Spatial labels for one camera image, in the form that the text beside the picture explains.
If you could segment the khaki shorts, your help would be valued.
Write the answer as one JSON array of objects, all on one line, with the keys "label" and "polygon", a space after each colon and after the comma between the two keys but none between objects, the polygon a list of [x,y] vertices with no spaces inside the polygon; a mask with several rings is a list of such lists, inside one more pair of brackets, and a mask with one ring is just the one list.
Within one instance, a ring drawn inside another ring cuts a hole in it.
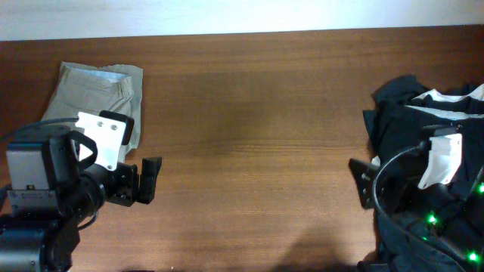
[{"label": "khaki shorts", "polygon": [[108,110],[132,117],[135,124],[122,154],[138,148],[141,137],[143,69],[125,64],[88,66],[63,62],[56,89],[42,118],[76,117],[79,112],[98,115]]}]

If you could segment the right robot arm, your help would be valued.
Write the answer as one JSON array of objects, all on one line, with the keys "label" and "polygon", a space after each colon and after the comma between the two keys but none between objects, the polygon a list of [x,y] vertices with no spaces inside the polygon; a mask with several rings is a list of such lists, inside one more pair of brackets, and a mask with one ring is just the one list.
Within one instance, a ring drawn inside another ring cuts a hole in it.
[{"label": "right robot arm", "polygon": [[363,209],[373,209],[383,242],[381,260],[390,271],[483,269],[483,172],[455,185],[417,182],[424,168],[412,159],[381,167],[349,160]]}]

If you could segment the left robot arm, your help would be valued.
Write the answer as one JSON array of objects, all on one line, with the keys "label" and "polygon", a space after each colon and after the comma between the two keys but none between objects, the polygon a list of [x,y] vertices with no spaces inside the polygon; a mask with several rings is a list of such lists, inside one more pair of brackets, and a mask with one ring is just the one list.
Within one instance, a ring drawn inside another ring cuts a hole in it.
[{"label": "left robot arm", "polygon": [[160,157],[142,167],[95,164],[95,142],[65,125],[34,126],[7,148],[11,185],[1,191],[11,213],[1,217],[3,271],[69,271],[79,232],[106,202],[130,207],[154,199]]}]

